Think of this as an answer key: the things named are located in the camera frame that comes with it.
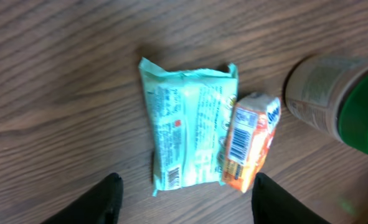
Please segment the black object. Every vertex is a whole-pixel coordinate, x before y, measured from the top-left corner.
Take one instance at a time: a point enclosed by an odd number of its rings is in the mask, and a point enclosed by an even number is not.
[[[115,224],[123,199],[123,180],[110,174],[43,224]]]
[[[315,214],[264,173],[255,178],[252,210],[254,224],[329,223]]]

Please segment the red square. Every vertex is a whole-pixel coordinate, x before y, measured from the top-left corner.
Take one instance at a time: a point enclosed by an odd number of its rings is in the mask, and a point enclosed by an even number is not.
[[[176,120],[176,122],[174,123],[176,127],[180,127],[181,126],[181,120]]]

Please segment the plastic packaging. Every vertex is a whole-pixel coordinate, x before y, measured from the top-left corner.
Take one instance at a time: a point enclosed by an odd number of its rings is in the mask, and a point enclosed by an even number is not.
[[[221,179],[224,139],[236,101],[238,71],[166,72],[143,58],[139,64],[156,145],[154,196]]]
[[[368,154],[368,59],[311,57],[295,68],[285,95],[297,118]]]
[[[264,165],[281,116],[279,98],[252,93],[235,106],[222,181],[245,193]]]

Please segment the wood grain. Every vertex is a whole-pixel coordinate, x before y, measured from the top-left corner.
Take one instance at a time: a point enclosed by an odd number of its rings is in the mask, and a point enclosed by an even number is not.
[[[0,223],[39,223],[110,172],[119,223],[252,223],[251,193],[217,183],[151,196],[139,59],[233,62],[240,95],[281,96],[318,52],[368,57],[368,1],[0,0]],[[332,223],[368,222],[368,156],[286,108],[263,171]]]

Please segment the packet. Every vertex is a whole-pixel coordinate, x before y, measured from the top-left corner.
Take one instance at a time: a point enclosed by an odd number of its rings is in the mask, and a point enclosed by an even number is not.
[[[252,93],[234,109],[222,181],[245,193],[264,165],[281,116],[279,98]]]
[[[224,139],[237,98],[238,71],[167,72],[142,58],[139,71],[156,145],[153,185],[175,190],[221,180]]]

